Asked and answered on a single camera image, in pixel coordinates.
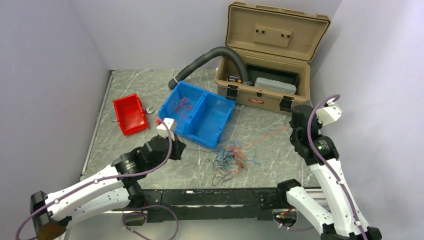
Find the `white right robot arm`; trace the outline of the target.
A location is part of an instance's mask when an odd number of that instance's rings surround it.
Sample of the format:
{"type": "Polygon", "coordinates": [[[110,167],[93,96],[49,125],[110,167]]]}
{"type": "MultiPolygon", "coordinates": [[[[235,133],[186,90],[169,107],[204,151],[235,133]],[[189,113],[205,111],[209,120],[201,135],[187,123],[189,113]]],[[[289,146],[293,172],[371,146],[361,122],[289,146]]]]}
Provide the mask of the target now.
{"type": "Polygon", "coordinates": [[[322,240],[380,240],[382,233],[369,225],[351,195],[334,142],[319,132],[326,124],[321,120],[325,115],[335,122],[341,110],[336,105],[318,110],[309,105],[294,106],[289,139],[318,180],[329,209],[314,200],[295,179],[277,185],[276,203],[301,212],[322,240]]]}

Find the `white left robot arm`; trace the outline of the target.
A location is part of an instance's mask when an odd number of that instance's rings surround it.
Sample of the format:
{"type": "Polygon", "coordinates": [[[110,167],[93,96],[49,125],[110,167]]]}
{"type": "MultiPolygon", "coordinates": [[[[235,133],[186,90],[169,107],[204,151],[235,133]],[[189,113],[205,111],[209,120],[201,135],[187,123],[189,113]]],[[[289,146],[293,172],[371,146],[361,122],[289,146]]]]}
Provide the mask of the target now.
{"type": "Polygon", "coordinates": [[[168,160],[181,160],[186,147],[175,134],[157,135],[72,186],[51,193],[33,193],[30,216],[18,227],[15,239],[21,238],[21,231],[28,222],[33,224],[34,239],[54,240],[77,223],[107,211],[149,209],[149,196],[138,181],[168,160]]]}

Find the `grey plastic organizer case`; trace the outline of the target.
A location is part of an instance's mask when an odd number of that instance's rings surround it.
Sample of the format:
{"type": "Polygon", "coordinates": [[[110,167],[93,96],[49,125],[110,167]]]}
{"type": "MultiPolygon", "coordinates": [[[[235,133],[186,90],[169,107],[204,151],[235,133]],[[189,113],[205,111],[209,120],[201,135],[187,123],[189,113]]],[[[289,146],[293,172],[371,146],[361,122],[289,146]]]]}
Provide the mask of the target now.
{"type": "Polygon", "coordinates": [[[258,77],[255,80],[254,86],[276,92],[295,95],[297,87],[290,83],[285,83],[277,80],[272,80],[264,77],[258,77]]]}

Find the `red plastic bin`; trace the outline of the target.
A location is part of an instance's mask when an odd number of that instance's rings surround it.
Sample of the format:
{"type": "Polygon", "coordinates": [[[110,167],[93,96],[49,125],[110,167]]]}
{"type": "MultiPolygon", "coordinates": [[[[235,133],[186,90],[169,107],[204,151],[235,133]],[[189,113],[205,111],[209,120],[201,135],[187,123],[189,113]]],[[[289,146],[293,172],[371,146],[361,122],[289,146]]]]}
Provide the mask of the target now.
{"type": "Polygon", "coordinates": [[[124,136],[129,136],[149,128],[142,102],[136,93],[112,101],[116,121],[124,136]]]}

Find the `blue two-compartment plastic bin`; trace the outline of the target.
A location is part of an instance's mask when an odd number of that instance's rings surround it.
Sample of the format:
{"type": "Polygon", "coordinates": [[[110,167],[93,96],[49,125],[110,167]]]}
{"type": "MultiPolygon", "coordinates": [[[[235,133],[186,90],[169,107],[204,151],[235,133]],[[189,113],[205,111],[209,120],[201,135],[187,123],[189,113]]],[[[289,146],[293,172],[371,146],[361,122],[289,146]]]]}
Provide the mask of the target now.
{"type": "Polygon", "coordinates": [[[215,149],[235,105],[234,100],[181,81],[160,107],[158,117],[176,120],[177,135],[215,149]]]}

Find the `black tray in toolbox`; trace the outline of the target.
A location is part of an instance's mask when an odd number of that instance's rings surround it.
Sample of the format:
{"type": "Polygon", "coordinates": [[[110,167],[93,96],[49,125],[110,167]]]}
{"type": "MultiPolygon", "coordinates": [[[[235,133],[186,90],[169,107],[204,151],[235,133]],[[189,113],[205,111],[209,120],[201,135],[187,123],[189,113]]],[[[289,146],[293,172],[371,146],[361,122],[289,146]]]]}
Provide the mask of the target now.
{"type": "Polygon", "coordinates": [[[258,78],[265,78],[286,84],[291,84],[296,87],[299,86],[300,77],[297,72],[280,70],[254,64],[247,64],[246,69],[249,75],[249,80],[253,84],[258,78]]]}

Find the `tan plastic toolbox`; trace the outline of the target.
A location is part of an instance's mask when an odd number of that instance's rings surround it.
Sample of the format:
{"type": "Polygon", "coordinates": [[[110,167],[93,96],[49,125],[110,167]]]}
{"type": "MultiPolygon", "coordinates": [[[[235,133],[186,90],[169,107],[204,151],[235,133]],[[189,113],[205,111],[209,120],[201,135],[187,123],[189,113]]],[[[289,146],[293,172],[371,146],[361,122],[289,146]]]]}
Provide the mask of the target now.
{"type": "Polygon", "coordinates": [[[309,14],[266,5],[235,1],[228,8],[225,45],[238,53],[246,66],[258,65],[299,74],[295,94],[230,81],[238,76],[235,64],[222,57],[215,74],[219,95],[236,103],[282,114],[310,100],[310,62],[331,25],[325,14],[309,14]]]}

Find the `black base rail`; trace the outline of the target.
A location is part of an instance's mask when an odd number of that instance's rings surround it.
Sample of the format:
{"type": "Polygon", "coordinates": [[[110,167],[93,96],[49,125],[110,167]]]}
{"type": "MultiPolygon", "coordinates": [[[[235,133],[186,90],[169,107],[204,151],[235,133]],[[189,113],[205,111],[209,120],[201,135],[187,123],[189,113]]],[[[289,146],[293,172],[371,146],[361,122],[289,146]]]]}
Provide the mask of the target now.
{"type": "Polygon", "coordinates": [[[147,209],[148,223],[173,220],[163,207],[172,210],[179,220],[273,220],[272,213],[286,212],[290,205],[277,196],[275,187],[144,189],[144,198],[124,211],[147,209]]]}

